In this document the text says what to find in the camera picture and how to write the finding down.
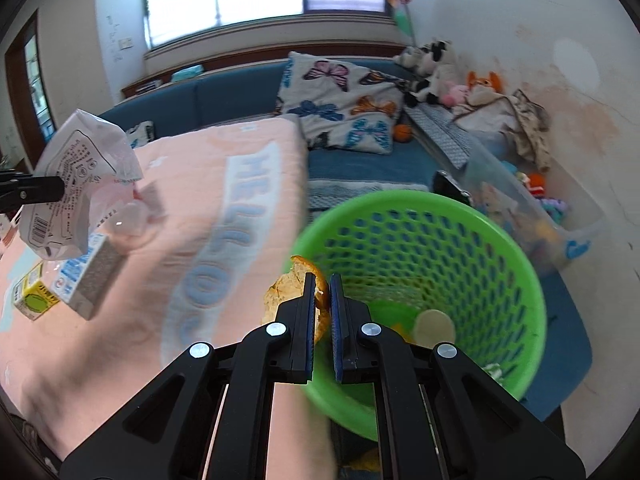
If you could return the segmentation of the clear printed plastic bag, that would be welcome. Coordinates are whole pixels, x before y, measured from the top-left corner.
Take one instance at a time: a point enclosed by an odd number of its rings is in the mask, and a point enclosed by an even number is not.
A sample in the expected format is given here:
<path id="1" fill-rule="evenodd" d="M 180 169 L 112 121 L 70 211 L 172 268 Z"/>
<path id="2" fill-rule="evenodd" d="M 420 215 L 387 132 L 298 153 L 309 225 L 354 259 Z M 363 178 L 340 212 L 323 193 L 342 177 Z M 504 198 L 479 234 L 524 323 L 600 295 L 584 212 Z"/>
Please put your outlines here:
<path id="1" fill-rule="evenodd" d="M 75 110 L 47 144 L 35 175 L 61 179 L 64 193 L 26 205 L 20 237 L 41 259 L 66 260 L 85 254 L 89 235 L 134 200 L 142 169 L 122 128 Z"/>

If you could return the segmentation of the yellow green juice carton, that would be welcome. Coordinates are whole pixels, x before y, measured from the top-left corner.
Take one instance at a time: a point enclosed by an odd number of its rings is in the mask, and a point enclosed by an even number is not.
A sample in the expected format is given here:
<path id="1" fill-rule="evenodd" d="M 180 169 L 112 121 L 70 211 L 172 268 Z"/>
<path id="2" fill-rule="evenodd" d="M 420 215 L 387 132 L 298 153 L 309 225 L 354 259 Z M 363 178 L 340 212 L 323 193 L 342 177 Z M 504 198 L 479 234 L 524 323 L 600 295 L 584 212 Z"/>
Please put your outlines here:
<path id="1" fill-rule="evenodd" d="M 51 272 L 47 265 L 40 261 L 27 271 L 12 288 L 12 302 L 14 307 L 35 321 L 43 313 L 49 311 L 60 302 L 60 298 L 49 288 L 47 278 Z"/>

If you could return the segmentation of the blue white milk carton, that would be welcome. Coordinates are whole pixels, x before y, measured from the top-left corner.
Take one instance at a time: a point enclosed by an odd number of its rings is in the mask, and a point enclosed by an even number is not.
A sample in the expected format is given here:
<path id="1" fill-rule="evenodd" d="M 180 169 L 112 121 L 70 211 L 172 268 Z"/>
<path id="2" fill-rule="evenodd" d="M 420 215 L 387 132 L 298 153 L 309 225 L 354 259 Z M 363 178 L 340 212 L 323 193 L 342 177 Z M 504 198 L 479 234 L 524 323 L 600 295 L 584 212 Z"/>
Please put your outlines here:
<path id="1" fill-rule="evenodd" d="M 53 267 L 50 289 L 58 300 L 89 321 L 123 258 L 107 235 L 91 234 L 85 255 Z"/>

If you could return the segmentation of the small jelly cup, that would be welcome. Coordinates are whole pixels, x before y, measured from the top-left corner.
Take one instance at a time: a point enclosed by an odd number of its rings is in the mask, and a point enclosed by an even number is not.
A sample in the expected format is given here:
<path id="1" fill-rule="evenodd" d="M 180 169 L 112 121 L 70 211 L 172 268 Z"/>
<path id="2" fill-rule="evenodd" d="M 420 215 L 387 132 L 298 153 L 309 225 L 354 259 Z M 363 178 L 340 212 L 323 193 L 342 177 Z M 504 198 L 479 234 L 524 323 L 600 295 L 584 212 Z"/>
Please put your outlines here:
<path id="1" fill-rule="evenodd" d="M 414 343 L 425 348 L 434 348 L 438 344 L 456 342 L 454 322 L 445 312 L 431 309 L 416 317 L 412 329 Z"/>

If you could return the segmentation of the yellow snack wrapper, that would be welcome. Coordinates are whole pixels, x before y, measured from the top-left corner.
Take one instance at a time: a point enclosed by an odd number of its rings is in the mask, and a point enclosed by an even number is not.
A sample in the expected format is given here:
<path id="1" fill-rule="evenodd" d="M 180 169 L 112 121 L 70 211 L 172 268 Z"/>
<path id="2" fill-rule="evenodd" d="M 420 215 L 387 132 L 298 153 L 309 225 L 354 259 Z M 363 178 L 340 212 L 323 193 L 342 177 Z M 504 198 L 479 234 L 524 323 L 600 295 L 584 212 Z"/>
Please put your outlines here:
<path id="1" fill-rule="evenodd" d="M 408 330 L 406 330 L 405 326 L 403 326 L 400 323 L 394 324 L 392 326 L 392 330 L 396 333 L 398 333 L 398 335 L 401 336 L 401 338 L 407 343 L 407 344 L 413 344 L 414 343 L 414 339 L 412 336 L 412 333 L 410 333 Z"/>

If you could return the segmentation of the clear dome cup lid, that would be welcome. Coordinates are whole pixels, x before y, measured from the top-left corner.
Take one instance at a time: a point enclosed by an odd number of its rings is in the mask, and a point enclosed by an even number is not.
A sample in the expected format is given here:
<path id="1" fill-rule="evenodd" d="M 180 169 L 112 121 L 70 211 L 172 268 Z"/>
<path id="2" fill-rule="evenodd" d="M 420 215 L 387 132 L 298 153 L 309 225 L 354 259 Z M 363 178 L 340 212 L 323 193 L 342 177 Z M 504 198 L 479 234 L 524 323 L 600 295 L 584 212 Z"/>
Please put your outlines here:
<path id="1" fill-rule="evenodd" d="M 133 250 L 148 244 L 160 232 L 166 214 L 155 182 L 143 188 L 134 188 L 134 197 L 119 207 L 114 216 L 107 220 L 104 232 L 116 245 Z"/>

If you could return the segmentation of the green plastic trash basket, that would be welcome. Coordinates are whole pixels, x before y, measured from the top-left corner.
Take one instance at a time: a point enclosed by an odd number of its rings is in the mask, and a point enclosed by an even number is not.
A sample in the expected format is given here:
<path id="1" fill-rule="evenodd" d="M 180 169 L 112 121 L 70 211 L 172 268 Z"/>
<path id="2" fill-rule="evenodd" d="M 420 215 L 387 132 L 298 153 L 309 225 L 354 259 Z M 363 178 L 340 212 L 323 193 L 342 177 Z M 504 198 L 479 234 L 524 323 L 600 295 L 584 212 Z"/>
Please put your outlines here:
<path id="1" fill-rule="evenodd" d="M 292 248 L 374 322 L 410 333 L 423 311 L 445 312 L 456 346 L 521 400 L 544 355 L 547 309 L 533 266 L 509 234 L 469 206 L 434 193 L 378 191 L 311 222 Z"/>

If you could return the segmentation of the small butterfly cushion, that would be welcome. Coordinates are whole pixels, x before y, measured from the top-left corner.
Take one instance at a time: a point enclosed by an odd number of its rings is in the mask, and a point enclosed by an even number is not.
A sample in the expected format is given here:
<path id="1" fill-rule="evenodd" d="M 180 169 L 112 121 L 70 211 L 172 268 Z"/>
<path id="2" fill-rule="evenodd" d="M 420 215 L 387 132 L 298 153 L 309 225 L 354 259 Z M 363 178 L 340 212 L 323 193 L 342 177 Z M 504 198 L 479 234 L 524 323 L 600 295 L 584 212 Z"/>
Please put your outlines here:
<path id="1" fill-rule="evenodd" d="M 150 120 L 139 122 L 126 130 L 126 136 L 132 148 L 141 148 L 155 140 L 154 124 Z"/>

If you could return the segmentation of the clear plastic storage box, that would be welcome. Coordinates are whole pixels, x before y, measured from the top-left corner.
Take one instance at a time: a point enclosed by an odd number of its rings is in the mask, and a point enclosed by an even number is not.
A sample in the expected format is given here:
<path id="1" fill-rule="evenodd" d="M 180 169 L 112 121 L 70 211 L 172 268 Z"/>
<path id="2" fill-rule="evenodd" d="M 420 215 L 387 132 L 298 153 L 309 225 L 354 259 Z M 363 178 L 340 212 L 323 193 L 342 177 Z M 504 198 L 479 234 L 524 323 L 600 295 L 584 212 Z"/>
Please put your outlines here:
<path id="1" fill-rule="evenodd" d="M 500 159 L 474 144 L 462 186 L 477 210 L 525 252 L 540 276 L 587 255 L 605 227 L 605 214 L 555 160 L 547 172 Z"/>

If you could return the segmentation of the blue sofa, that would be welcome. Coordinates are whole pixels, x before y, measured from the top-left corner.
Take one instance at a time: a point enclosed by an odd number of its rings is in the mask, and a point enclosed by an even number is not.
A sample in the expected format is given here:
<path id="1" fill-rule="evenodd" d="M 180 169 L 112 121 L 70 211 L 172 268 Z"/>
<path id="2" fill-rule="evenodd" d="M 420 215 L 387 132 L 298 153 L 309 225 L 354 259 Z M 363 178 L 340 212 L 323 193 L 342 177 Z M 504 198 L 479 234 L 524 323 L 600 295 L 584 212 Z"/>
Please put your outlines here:
<path id="1" fill-rule="evenodd" d="M 136 96 L 101 116 L 128 129 L 154 122 L 155 134 L 176 136 L 198 128 L 272 114 L 285 62 L 235 67 Z M 396 144 L 393 153 L 313 150 L 309 177 L 339 181 L 424 184 L 442 169 L 418 142 Z M 560 405 L 578 387 L 592 363 L 586 329 L 558 272 L 540 280 L 548 312 L 547 345 L 538 374 L 523 404 L 541 420 L 559 414 Z"/>

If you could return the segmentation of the small orange ball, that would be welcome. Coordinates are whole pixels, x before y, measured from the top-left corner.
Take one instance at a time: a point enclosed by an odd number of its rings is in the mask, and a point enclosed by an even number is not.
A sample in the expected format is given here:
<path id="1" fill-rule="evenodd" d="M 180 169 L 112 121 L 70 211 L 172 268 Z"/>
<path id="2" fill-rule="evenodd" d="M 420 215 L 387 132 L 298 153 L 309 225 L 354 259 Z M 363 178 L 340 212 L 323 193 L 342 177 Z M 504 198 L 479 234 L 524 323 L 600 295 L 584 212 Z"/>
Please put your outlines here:
<path id="1" fill-rule="evenodd" d="M 393 128 L 393 139 L 398 143 L 408 143 L 412 139 L 411 127 L 406 124 L 398 124 Z"/>

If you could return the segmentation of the beige cloth pile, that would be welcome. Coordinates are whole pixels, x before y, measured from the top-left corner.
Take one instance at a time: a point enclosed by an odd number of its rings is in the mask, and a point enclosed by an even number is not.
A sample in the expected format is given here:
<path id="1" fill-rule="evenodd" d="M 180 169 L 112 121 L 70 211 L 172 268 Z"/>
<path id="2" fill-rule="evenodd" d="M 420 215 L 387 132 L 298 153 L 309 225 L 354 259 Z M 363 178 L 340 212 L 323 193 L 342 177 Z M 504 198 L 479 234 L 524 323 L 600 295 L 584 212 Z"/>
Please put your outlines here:
<path id="1" fill-rule="evenodd" d="M 501 133 L 508 147 L 539 171 L 551 166 L 548 132 L 551 118 L 539 104 L 518 89 L 512 94 L 473 87 L 465 100 L 452 109 L 454 122 L 462 129 Z"/>

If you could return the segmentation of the pink plush toy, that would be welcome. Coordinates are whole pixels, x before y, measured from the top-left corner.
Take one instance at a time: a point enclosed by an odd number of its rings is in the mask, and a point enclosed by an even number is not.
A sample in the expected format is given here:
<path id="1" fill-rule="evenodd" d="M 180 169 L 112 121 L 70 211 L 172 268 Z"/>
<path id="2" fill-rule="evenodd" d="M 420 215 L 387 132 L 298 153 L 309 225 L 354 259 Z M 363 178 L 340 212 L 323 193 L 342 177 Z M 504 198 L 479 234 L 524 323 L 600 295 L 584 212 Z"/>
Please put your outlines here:
<path id="1" fill-rule="evenodd" d="M 447 108 L 462 105 L 468 99 L 470 88 L 466 84 L 453 84 L 449 81 L 446 92 L 439 97 L 439 103 Z"/>

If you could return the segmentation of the cow plush toy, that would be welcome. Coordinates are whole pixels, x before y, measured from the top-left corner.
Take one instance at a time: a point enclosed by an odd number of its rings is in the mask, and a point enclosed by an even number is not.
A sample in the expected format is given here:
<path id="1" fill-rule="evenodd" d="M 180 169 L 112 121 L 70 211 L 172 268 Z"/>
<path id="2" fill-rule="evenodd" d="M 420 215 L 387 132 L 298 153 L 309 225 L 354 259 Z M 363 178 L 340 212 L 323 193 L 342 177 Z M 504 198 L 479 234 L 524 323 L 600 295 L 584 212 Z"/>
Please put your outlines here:
<path id="1" fill-rule="evenodd" d="M 410 47 L 408 70 L 416 81 L 405 93 L 405 104 L 440 104 L 449 89 L 461 82 L 461 72 L 454 45 L 447 40 L 435 40 L 424 47 Z"/>

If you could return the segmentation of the grey plush toy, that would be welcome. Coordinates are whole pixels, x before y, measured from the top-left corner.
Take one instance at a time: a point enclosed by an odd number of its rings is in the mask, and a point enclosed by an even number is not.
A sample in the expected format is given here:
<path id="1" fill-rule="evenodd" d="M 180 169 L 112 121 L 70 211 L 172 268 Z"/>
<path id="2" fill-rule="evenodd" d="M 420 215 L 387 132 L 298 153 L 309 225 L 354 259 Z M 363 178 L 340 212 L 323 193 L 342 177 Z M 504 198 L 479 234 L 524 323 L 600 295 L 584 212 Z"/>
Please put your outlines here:
<path id="1" fill-rule="evenodd" d="M 405 70 L 415 70 L 421 63 L 424 52 L 418 47 L 405 47 L 398 55 L 393 57 L 396 65 Z"/>

